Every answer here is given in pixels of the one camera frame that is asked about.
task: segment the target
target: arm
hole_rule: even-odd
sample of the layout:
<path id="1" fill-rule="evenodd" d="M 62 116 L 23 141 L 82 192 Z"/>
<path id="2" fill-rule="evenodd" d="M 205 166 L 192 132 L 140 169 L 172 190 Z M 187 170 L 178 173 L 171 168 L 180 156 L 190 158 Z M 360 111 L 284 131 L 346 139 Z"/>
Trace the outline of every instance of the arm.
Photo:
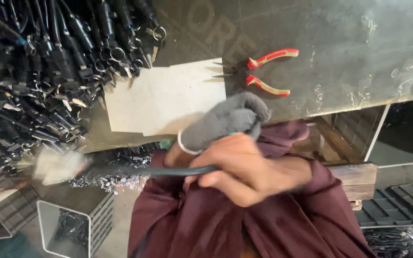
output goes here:
<path id="1" fill-rule="evenodd" d="M 212 164 L 221 170 L 201 176 L 199 186 L 217 188 L 242 207 L 290 192 L 330 246 L 351 257 L 358 248 L 374 257 L 341 181 L 319 162 L 296 155 L 269 160 L 261 155 L 249 136 L 234 134 L 212 143 L 192 162 L 193 166 Z M 191 183 L 192 177 L 187 177 L 185 182 Z M 346 242 L 352 245 L 339 246 Z"/>

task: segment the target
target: wire scrap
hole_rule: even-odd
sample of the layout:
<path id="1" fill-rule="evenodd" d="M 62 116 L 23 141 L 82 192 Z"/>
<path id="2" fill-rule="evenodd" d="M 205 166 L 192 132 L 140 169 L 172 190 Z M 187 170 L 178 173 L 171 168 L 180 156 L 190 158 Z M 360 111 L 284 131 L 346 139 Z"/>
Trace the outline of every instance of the wire scrap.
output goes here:
<path id="1" fill-rule="evenodd" d="M 363 230 L 371 249 L 381 258 L 413 258 L 413 227 Z"/>
<path id="2" fill-rule="evenodd" d="M 92 164 L 77 178 L 70 181 L 72 187 L 89 185 L 100 186 L 106 192 L 117 194 L 116 187 L 142 190 L 145 178 L 138 173 L 129 174 L 127 171 L 110 170 L 109 165 L 117 167 L 147 168 L 151 163 L 151 154 L 158 149 L 158 143 L 148 143 L 138 147 L 121 148 L 96 153 Z"/>

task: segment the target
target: gray glove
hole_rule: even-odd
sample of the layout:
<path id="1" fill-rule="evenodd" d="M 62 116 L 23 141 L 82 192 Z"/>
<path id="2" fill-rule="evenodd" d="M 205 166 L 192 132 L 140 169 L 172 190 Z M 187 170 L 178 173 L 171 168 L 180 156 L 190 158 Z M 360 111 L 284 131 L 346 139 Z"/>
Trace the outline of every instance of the gray glove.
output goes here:
<path id="1" fill-rule="evenodd" d="M 184 151 L 196 154 L 212 141 L 236 132 L 245 132 L 254 139 L 261 134 L 261 123 L 270 119 L 265 103 L 250 92 L 237 94 L 206 113 L 201 120 L 189 125 L 178 136 Z"/>

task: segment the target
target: wooden plank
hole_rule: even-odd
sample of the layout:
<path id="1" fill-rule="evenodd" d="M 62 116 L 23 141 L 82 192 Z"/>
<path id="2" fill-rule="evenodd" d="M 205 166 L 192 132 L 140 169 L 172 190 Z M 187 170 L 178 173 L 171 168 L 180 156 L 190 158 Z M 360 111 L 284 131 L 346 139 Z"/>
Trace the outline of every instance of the wooden plank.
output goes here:
<path id="1" fill-rule="evenodd" d="M 336 151 L 337 155 L 342 159 L 350 162 L 362 161 L 361 155 L 352 149 L 342 136 L 334 130 L 334 127 L 328 124 L 322 117 L 313 118 L 317 124 L 317 129 L 325 138 L 327 143 Z"/>
<path id="2" fill-rule="evenodd" d="M 369 185 L 342 185 L 348 201 L 366 200 L 374 197 L 374 184 Z"/>
<path id="3" fill-rule="evenodd" d="M 372 162 L 326 166 L 332 174 L 342 180 L 342 185 L 375 184 L 377 165 Z"/>

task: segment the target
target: key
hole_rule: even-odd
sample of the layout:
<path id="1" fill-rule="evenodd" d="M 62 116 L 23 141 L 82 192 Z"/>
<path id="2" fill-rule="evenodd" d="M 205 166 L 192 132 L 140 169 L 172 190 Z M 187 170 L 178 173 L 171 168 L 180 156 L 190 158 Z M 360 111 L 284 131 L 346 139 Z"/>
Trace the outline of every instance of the key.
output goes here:
<path id="1" fill-rule="evenodd" d="M 152 40 L 152 44 L 154 45 L 152 47 L 152 62 L 156 61 L 157 53 L 159 52 L 159 49 L 162 48 L 163 46 L 163 39 L 162 40 Z"/>

